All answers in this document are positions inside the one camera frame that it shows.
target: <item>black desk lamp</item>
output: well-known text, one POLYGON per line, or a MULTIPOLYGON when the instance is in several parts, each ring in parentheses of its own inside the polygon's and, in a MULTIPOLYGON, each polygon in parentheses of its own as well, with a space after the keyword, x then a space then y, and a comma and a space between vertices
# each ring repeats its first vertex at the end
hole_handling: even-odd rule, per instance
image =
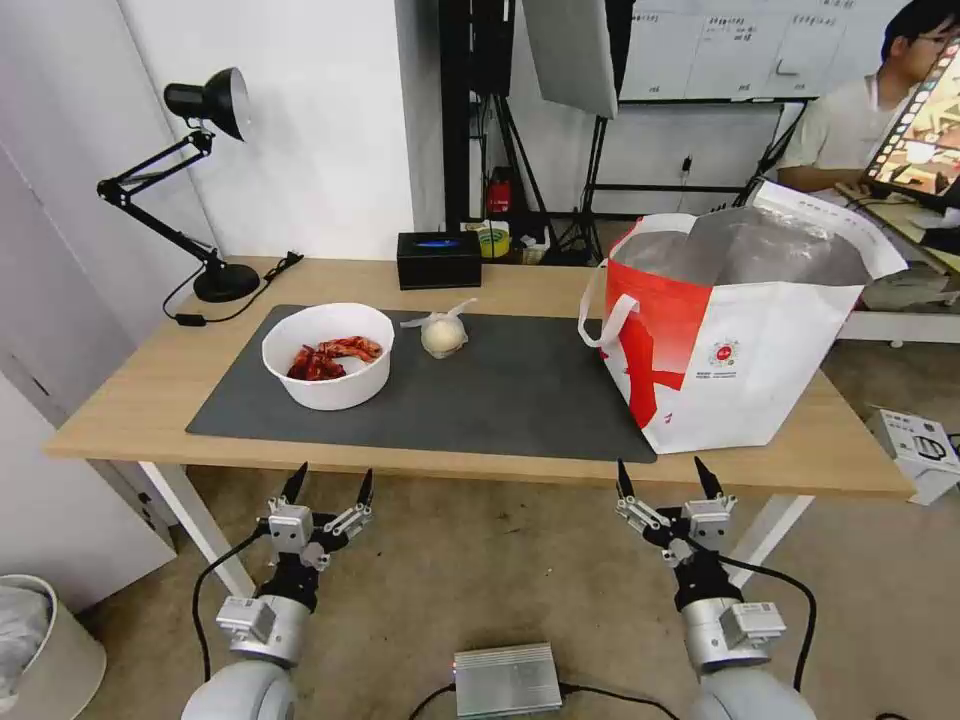
POLYGON ((170 112, 182 117, 187 127, 194 128, 194 131, 126 172, 102 180, 97 184, 97 193, 203 263, 204 271, 193 283, 193 290, 200 300, 217 303, 246 297, 260 285, 260 277, 253 268, 225 263, 217 256, 216 248, 174 230, 133 204, 133 196, 137 193, 210 154, 213 133, 203 126, 204 120, 210 120, 227 135, 243 141, 243 134, 250 127, 247 87, 243 76, 237 68, 227 68, 216 73, 202 87, 172 83, 164 89, 163 101, 170 112), (187 145, 193 145, 197 154, 166 170, 142 172, 187 145))

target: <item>concrete floor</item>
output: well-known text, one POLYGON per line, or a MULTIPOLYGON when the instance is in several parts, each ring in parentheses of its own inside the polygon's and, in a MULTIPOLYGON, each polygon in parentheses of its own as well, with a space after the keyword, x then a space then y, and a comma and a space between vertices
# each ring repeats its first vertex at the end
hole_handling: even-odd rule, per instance
MULTIPOLYGON (((825 369, 857 412, 870 404, 926 414, 960 428, 960 347, 841 342, 825 369)), ((191 477, 231 541, 264 511, 284 475, 196 468, 191 477)), ((315 475, 305 500, 344 507, 359 477, 315 475)), ((649 494, 654 503, 682 497, 649 494)), ((301 667, 298 717, 406 718, 450 681, 459 649, 553 643, 561 677, 655 696, 681 717, 695 689, 671 574, 613 513, 614 489, 381 478, 375 522, 321 579, 301 667)), ((744 498, 746 525, 763 498, 744 498)), ((185 538, 174 562, 82 618, 107 648, 108 669, 82 720, 179 717, 200 681, 190 593, 202 567, 185 538)), ((804 694, 820 720, 871 720, 882 710, 914 720, 957 716, 960 677, 960 494, 936 506, 817 500, 769 565, 807 582, 820 622, 804 694)), ((264 577, 265 548, 248 567, 264 577)), ((767 578, 749 597, 773 600, 790 625, 772 670, 792 676, 805 603, 767 578)), ((224 597, 212 581, 202 601, 213 665, 228 660, 213 617, 224 597)), ((423 718, 455 717, 452 696, 423 718)), ((654 718, 657 711, 576 696, 555 717, 654 718)))

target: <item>table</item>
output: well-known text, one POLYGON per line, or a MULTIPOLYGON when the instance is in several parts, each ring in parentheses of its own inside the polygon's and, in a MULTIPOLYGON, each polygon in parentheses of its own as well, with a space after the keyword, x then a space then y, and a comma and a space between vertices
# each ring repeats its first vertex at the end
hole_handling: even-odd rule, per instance
MULTIPOLYGON (((858 211, 887 230, 912 243, 933 268, 951 275, 960 290, 960 255, 920 245, 926 232, 911 222, 935 213, 920 207, 906 195, 892 194, 886 200, 871 199, 845 186, 837 189, 850 200, 861 201, 858 211)), ((904 342, 960 343, 960 313, 864 312, 850 314, 840 337, 846 340, 885 340, 896 346, 904 342)))
MULTIPOLYGON (((236 258, 265 272, 275 258, 236 258)), ((55 456, 138 462, 208 560, 229 549, 216 520, 182 465, 295 468, 435 476, 466 480, 596 485, 614 505, 616 466, 611 462, 397 450, 189 435, 184 428, 216 386, 270 308, 331 301, 363 302, 385 310, 445 311, 470 297, 490 314, 576 317, 588 268, 488 265, 482 288, 401 292, 392 262, 304 260, 281 276, 243 315, 223 324, 161 327, 63 425, 47 446, 55 456)), ((184 310, 197 308, 191 299, 184 310)), ((231 305, 204 312, 223 315, 231 305)), ((594 299, 593 317, 602 312, 594 299)), ((580 342, 574 334, 571 342, 580 342)), ((815 495, 907 498, 913 488, 884 454, 854 412, 817 373, 774 441, 765 448, 702 452, 727 492, 773 495, 734 551, 760 563, 815 495)), ((630 465, 637 484, 690 486, 700 493, 692 458, 667 455, 650 465, 630 465)), ((250 593, 253 583, 236 559, 218 568, 230 592, 250 593)), ((736 580, 746 582, 749 573, 736 580)))

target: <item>white bowl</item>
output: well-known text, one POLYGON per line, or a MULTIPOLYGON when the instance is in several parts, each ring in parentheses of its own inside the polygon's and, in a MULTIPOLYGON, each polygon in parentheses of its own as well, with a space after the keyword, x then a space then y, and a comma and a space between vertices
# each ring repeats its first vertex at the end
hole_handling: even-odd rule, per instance
POLYGON ((290 393, 313 410, 343 410, 366 402, 390 377, 393 322, 376 308, 359 303, 315 305, 284 318, 267 333, 261 346, 263 364, 290 393), (359 358, 338 358, 347 374, 333 380, 294 380, 290 366, 304 345, 363 335, 378 343, 383 353, 372 363, 359 358))

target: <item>lamp arm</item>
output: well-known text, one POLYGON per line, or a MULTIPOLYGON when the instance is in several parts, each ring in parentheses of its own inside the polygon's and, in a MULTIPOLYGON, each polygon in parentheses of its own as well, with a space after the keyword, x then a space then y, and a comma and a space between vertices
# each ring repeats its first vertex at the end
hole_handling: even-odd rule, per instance
POLYGON ((135 165, 116 177, 101 180, 99 183, 97 183, 97 194, 114 207, 123 210, 123 212, 132 217, 134 220, 143 223, 158 235, 162 235, 181 250, 185 250, 193 255, 195 258, 204 263, 208 270, 217 270, 224 266, 224 262, 217 256, 217 251, 215 248, 208 250, 202 247, 196 240, 193 240, 179 230, 173 229, 165 222, 148 213, 143 208, 133 204, 134 195, 146 190, 152 185, 156 185, 161 180, 180 172, 198 160, 202 160, 210 154, 210 149, 212 146, 213 133, 207 130, 195 130, 179 142, 174 143, 166 150, 162 150, 156 155, 147 158, 139 165, 135 165), (141 170, 145 170, 168 155, 178 152, 187 145, 193 145, 198 150, 197 154, 191 155, 187 159, 182 160, 166 170, 143 175, 138 174, 141 170), (134 187, 127 187, 131 183, 138 184, 136 184, 134 187))

